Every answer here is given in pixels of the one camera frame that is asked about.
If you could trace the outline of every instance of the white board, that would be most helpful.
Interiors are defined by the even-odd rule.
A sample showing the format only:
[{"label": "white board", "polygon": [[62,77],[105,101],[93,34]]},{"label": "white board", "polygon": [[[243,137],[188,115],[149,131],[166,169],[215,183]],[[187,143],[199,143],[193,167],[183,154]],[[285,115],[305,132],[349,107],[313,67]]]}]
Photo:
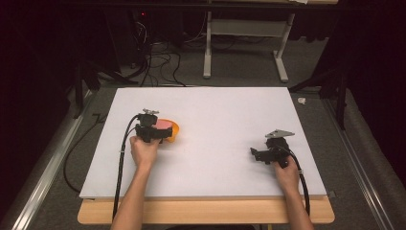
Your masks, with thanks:
[{"label": "white board", "polygon": [[[159,147],[147,197],[282,196],[273,167],[250,152],[266,150],[265,134],[275,129],[295,133],[285,139],[304,170],[309,194],[326,194],[286,88],[188,87],[117,90],[80,197],[114,197],[125,129],[144,108],[159,110],[158,118],[180,126],[176,141]],[[121,196],[134,171],[127,140]]]}]

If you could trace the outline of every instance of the table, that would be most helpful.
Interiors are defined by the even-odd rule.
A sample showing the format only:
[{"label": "table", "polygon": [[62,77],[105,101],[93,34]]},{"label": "table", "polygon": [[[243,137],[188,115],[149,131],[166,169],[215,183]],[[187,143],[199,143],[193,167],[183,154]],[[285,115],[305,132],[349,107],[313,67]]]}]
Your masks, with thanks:
[{"label": "table", "polygon": [[[334,220],[286,88],[199,87],[118,90],[80,194],[95,198],[82,202],[81,223],[111,222],[116,181],[116,174],[111,172],[115,172],[118,162],[114,149],[123,138],[123,125],[126,127],[128,120],[125,116],[141,110],[144,102],[161,108],[161,118],[174,118],[180,126],[175,143],[161,146],[158,152],[160,157],[148,181],[145,223],[287,222],[273,168],[256,162],[248,150],[263,149],[260,136],[272,127],[295,132],[287,142],[308,176],[313,221]],[[126,162],[131,163],[129,152],[126,154]],[[124,163],[122,196],[134,168]]]},{"label": "table", "polygon": [[[247,3],[290,3],[295,1],[287,0],[228,0],[227,2]],[[309,0],[307,4],[328,4],[335,5],[338,0]],[[230,19],[212,19],[212,12],[207,12],[206,50],[204,58],[203,78],[209,79],[212,76],[212,35],[249,35],[249,36],[273,36],[281,38],[279,50],[273,51],[273,57],[278,68],[279,77],[282,82],[288,82],[286,70],[282,61],[282,54],[286,46],[290,30],[293,25],[295,13],[289,13],[286,21],[248,21]]]},{"label": "table", "polygon": [[[110,224],[113,199],[84,199],[78,214],[82,224]],[[328,197],[311,199],[313,223],[334,221]],[[255,200],[160,200],[146,201],[144,223],[216,224],[216,223],[288,223],[282,198]]]}]

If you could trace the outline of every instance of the handheld controller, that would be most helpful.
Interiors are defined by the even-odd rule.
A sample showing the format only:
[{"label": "handheld controller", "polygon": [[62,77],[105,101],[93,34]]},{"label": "handheld controller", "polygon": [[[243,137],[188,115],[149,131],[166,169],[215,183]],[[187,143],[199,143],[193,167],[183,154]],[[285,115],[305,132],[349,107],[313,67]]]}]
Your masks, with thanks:
[{"label": "handheld controller", "polygon": [[138,114],[137,120],[140,124],[135,125],[135,132],[144,142],[150,143],[151,139],[164,139],[172,136],[172,127],[158,129],[155,127],[158,117],[155,114],[159,111],[143,109],[145,114]]},{"label": "handheld controller", "polygon": [[285,168],[287,167],[286,157],[289,156],[290,149],[283,137],[291,135],[294,133],[276,129],[265,136],[268,150],[258,151],[251,148],[251,153],[257,161],[263,161],[266,165],[271,162],[278,162],[282,168]]}]

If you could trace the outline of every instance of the hand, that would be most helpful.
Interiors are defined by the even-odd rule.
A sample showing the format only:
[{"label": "hand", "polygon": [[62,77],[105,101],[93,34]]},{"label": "hand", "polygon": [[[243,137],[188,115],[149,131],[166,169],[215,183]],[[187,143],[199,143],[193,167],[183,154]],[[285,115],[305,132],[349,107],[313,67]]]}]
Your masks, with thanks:
[{"label": "hand", "polygon": [[293,160],[292,156],[288,156],[286,158],[287,167],[281,168],[278,162],[273,162],[275,167],[275,172],[278,178],[278,182],[281,185],[283,192],[292,193],[292,192],[299,192],[299,171],[298,166],[296,165],[295,160]]},{"label": "hand", "polygon": [[146,143],[141,137],[132,136],[129,138],[129,142],[132,158],[137,168],[151,168],[156,159],[160,140],[152,139],[150,143]]}]

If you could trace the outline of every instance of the white metal frame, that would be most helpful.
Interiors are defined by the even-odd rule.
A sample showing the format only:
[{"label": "white metal frame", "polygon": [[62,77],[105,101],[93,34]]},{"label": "white metal frame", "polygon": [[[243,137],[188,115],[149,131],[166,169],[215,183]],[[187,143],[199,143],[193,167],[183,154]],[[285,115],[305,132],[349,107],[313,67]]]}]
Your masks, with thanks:
[{"label": "white metal frame", "polygon": [[273,51],[273,57],[281,81],[288,82],[289,79],[283,65],[282,54],[294,18],[295,14],[290,13],[285,22],[222,20],[212,19],[212,12],[208,11],[203,78],[209,79],[212,76],[212,35],[274,36],[282,38],[280,49],[278,51]]}]

